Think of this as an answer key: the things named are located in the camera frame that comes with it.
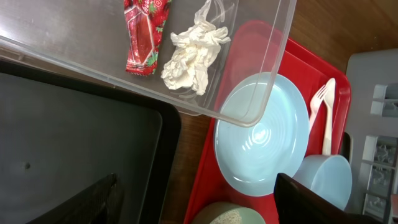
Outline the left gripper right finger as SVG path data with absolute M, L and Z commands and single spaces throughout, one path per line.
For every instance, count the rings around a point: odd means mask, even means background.
M 376 219 L 346 213 L 287 174 L 277 174 L 274 201 L 280 224 L 381 224 Z

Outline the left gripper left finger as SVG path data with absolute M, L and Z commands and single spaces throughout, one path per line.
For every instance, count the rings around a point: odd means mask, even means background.
M 28 224 L 115 224 L 121 216 L 124 189 L 116 174 L 109 174 Z

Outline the light blue bowl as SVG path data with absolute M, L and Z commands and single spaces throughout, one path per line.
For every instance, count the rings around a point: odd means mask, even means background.
M 349 162 L 341 155 L 311 155 L 304 158 L 294 180 L 344 210 L 352 189 Z

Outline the white plastic spoon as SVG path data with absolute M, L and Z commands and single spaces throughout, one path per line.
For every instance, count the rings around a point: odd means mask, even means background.
M 331 78 L 326 83 L 327 91 L 323 99 L 326 105 L 326 125 L 323 139 L 322 154 L 329 156 L 331 154 L 331 140 L 332 140 L 332 123 L 333 123 L 333 105 L 335 101 L 336 81 Z

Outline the white napkin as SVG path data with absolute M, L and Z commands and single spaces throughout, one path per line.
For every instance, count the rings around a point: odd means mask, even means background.
M 221 46 L 231 41 L 228 28 L 217 28 L 206 17 L 211 0 L 195 13 L 194 25 L 185 32 L 171 33 L 175 52 L 165 63 L 161 74 L 170 90 L 190 88 L 197 95 L 204 95 L 208 86 L 208 67 L 216 60 Z

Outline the red snack wrapper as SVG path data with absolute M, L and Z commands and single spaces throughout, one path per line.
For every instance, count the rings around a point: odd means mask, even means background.
M 171 0 L 124 0 L 130 43 L 127 72 L 141 76 L 155 73 L 170 5 Z

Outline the white plastic fork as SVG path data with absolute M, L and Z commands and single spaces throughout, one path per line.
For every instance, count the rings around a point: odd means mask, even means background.
M 328 87 L 323 85 L 312 97 L 310 101 L 310 116 L 309 116 L 309 132 L 311 132 L 313 124 L 318 114 L 318 110 L 320 108 L 323 99 L 328 91 Z

